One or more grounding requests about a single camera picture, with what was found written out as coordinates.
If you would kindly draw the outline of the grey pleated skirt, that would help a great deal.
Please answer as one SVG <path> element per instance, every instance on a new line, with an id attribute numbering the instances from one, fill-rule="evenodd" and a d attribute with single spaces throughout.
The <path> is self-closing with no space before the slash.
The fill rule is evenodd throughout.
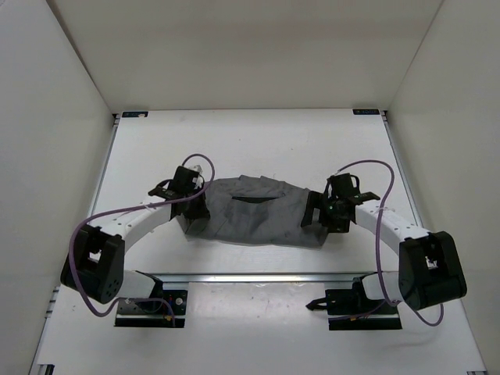
<path id="1" fill-rule="evenodd" d="M 177 217 L 185 235 L 243 245 L 320 248 L 327 229 L 302 227 L 309 189 L 268 177 L 217 179 L 205 191 L 209 218 Z"/>

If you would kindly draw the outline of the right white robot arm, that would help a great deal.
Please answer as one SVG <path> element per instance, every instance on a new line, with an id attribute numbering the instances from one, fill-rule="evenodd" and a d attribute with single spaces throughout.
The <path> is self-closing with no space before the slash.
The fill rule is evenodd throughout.
<path id="1" fill-rule="evenodd" d="M 368 230 L 377 246 L 386 245 L 397 255 L 398 269 L 357 277 L 349 289 L 330 289 L 324 298 L 310 302 L 309 310 L 356 319 L 402 302 L 419 311 L 467 293 L 453 237 L 410 223 L 373 192 L 362 193 L 359 178 L 350 173 L 329 177 L 322 192 L 309 192 L 302 226 L 313 223 L 330 234 L 344 234 L 351 224 Z"/>

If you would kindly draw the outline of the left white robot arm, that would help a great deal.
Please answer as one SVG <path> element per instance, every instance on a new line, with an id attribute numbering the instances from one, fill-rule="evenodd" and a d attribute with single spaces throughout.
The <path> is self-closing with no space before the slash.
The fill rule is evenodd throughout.
<path id="1" fill-rule="evenodd" d="M 158 183 L 137 206 L 117 209 L 111 220 L 92 225 L 84 221 L 72 234 L 61 283 L 80 293 L 87 307 L 100 316 L 94 303 L 113 307 L 133 302 L 152 313 L 169 305 L 161 281 L 148 273 L 126 270 L 125 255 L 143 237 L 178 216 L 208 216 L 205 180 L 200 166 L 178 166 L 172 179 Z"/>

